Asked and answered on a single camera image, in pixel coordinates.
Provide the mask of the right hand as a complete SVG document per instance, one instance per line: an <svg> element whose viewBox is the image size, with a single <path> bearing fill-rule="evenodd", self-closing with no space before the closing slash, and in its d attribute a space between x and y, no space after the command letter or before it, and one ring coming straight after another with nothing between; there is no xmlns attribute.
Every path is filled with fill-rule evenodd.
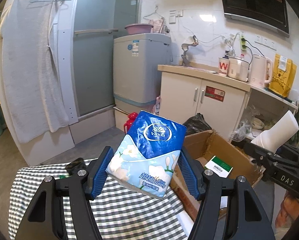
<svg viewBox="0 0 299 240"><path fill-rule="evenodd" d="M282 239L299 216L299 199L286 191L275 218L275 239Z"/></svg>

